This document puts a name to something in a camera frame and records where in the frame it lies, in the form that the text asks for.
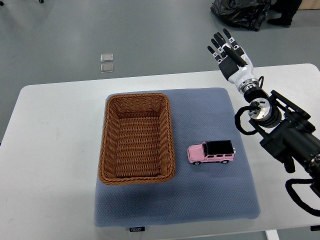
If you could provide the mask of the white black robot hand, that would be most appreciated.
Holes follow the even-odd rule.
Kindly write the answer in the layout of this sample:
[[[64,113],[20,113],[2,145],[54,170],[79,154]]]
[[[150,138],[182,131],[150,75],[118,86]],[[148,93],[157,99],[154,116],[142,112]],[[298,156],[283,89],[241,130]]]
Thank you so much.
[[[234,84],[238,91],[257,87],[258,78],[253,74],[254,67],[247,53],[226,28],[223,29],[223,33],[233,48],[230,48],[219,32],[215,33],[211,39],[217,52],[211,46],[207,47],[217,61],[222,75],[229,83]]]

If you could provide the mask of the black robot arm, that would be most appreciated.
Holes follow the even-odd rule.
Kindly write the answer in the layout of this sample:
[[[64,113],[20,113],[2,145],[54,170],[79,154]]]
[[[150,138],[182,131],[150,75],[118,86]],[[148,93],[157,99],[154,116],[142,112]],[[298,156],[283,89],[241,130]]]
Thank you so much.
[[[247,136],[259,133],[260,145],[288,173],[295,171],[297,161],[311,177],[306,183],[319,195],[320,140],[313,135],[316,128],[309,122],[310,115],[275,90],[271,94],[263,90],[263,77],[253,74],[250,58],[227,29],[215,33],[211,42],[214,46],[208,50],[222,75],[249,104],[235,115],[236,128]]]

